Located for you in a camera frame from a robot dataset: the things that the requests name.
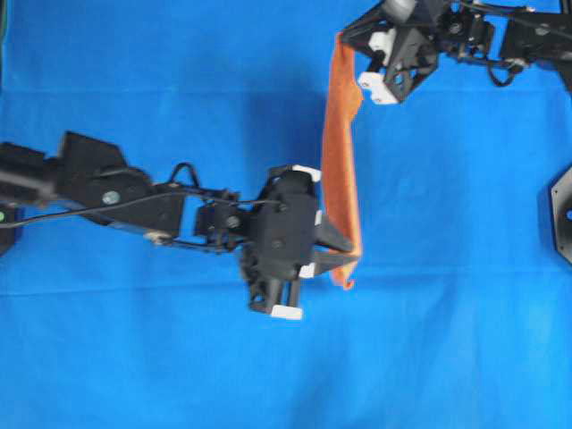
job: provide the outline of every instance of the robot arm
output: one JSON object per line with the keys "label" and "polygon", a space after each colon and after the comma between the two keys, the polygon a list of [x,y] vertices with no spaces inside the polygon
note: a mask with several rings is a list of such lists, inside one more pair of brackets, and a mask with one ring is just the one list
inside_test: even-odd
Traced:
{"label": "robot arm", "polygon": [[[436,70],[440,54],[486,67],[498,87],[532,63],[550,63],[570,91],[572,21],[562,1],[562,13],[537,13],[468,0],[385,0],[352,22],[341,41],[371,58],[358,83],[381,105],[403,102]],[[499,59],[489,58],[494,27],[487,15],[509,20]],[[505,80],[498,69],[507,71]]]}
{"label": "robot arm", "polygon": [[[177,181],[189,171],[190,183]],[[143,235],[157,246],[213,253],[241,248],[240,270],[248,283],[252,310],[300,319],[300,280],[330,271],[354,259],[352,243],[320,210],[316,184],[320,172],[300,165],[270,170],[258,199],[242,201],[237,192],[204,189],[190,164],[179,164],[171,178],[154,184],[129,166],[121,150],[72,132],[59,155],[10,143],[0,145],[0,255],[17,240],[17,229],[37,222],[79,215],[101,226]],[[179,240],[184,201],[200,198],[193,235]],[[21,219],[24,206],[57,204],[69,211]],[[315,245],[336,250],[322,252]],[[289,287],[290,294],[282,299]]]}

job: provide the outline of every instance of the blue tablecloth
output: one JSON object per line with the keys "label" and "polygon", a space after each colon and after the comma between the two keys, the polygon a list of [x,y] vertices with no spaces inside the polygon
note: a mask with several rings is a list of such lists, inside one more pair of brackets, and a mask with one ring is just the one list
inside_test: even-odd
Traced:
{"label": "blue tablecloth", "polygon": [[[319,165],[334,34],[372,4],[9,1],[0,139],[53,155],[74,130],[254,197],[270,166]],[[234,256],[30,226],[0,259],[0,427],[570,427],[548,188],[571,118],[552,71],[497,89],[446,58],[405,104],[365,101],[366,255],[352,292],[304,283],[302,323],[248,312]]]}

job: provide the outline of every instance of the bolt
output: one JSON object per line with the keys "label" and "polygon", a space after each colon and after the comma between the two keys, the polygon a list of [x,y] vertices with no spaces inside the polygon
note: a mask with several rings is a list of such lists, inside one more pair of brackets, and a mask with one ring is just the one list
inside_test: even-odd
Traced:
{"label": "bolt", "polygon": [[238,216],[229,216],[226,219],[226,226],[229,228],[238,228],[240,226],[240,219]]}
{"label": "bolt", "polygon": [[450,34],[459,34],[463,30],[463,26],[458,22],[453,22],[449,27]]}
{"label": "bolt", "polygon": [[115,192],[114,190],[110,190],[108,192],[106,192],[103,197],[101,198],[101,200],[104,202],[104,204],[111,206],[113,204],[117,204],[119,203],[119,201],[121,201],[122,197],[121,195],[119,195],[119,192]]}
{"label": "bolt", "polygon": [[284,246],[284,242],[282,240],[273,240],[272,248],[281,248]]}
{"label": "bolt", "polygon": [[[540,24],[541,27],[548,27],[548,25],[546,24]],[[547,29],[542,29],[541,27],[538,27],[534,30],[534,32],[538,35],[538,36],[546,36],[549,31]]]}

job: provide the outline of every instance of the hexagonal black plate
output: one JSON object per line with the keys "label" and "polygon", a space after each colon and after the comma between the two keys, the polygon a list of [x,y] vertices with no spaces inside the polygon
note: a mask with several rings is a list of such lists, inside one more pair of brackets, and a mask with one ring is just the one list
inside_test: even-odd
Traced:
{"label": "hexagonal black plate", "polygon": [[572,264],[572,168],[551,189],[556,249]]}

